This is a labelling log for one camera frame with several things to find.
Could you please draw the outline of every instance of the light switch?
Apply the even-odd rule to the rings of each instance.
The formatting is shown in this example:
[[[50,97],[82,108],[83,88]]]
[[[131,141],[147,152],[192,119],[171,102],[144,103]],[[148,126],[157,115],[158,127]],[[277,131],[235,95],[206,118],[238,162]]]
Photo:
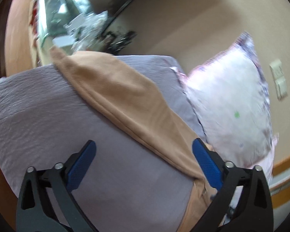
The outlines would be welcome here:
[[[277,80],[281,77],[283,77],[284,72],[282,71],[282,63],[279,59],[275,60],[270,64],[271,71],[273,74],[274,80]]]
[[[278,99],[282,99],[287,95],[287,82],[286,78],[283,76],[275,81],[277,97]]]

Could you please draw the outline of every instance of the blue gripper pad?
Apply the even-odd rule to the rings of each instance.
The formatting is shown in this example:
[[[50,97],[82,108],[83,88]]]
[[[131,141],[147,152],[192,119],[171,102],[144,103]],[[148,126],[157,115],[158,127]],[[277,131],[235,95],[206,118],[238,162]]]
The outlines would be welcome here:
[[[84,149],[82,149],[81,155],[77,158],[76,162],[67,173],[67,185],[68,192],[75,190],[81,184],[91,162],[96,155],[96,144],[91,141]]]
[[[195,139],[192,143],[192,152],[197,159],[210,186],[216,188],[219,191],[223,185],[222,172],[212,160],[206,151],[207,148],[204,146],[205,145],[203,145],[198,139]]]

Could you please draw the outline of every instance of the beige wall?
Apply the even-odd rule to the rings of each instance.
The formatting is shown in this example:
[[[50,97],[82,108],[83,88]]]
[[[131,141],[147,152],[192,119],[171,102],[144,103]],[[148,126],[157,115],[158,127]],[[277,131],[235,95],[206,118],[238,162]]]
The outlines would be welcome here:
[[[275,162],[290,155],[290,4],[287,0],[135,0],[117,19],[138,37],[121,55],[175,57],[185,72],[227,49],[243,31],[255,42],[269,83]],[[278,101],[269,64],[279,58],[288,97]]]

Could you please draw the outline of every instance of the gray bed sheet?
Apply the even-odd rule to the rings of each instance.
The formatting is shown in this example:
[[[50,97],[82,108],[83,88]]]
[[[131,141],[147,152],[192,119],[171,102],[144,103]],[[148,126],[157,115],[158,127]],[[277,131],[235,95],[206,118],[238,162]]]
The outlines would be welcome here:
[[[170,108],[204,138],[202,127],[170,69],[180,68],[175,59],[118,59],[152,79]],[[89,139],[96,142],[97,155],[72,194],[97,229],[175,232],[189,200],[191,178],[87,105],[54,65],[0,81],[0,168],[17,196],[26,168],[51,168],[78,152]],[[55,203],[54,208],[65,223]]]

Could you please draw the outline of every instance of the brown blanket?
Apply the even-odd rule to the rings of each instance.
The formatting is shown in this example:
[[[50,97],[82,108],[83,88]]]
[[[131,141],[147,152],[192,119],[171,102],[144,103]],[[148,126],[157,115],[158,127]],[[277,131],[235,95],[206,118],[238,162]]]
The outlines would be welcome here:
[[[197,134],[167,105],[158,87],[116,57],[101,52],[66,56],[51,49],[53,63],[79,95],[114,125],[194,178],[190,200],[178,229],[189,232],[215,193],[192,153]]]

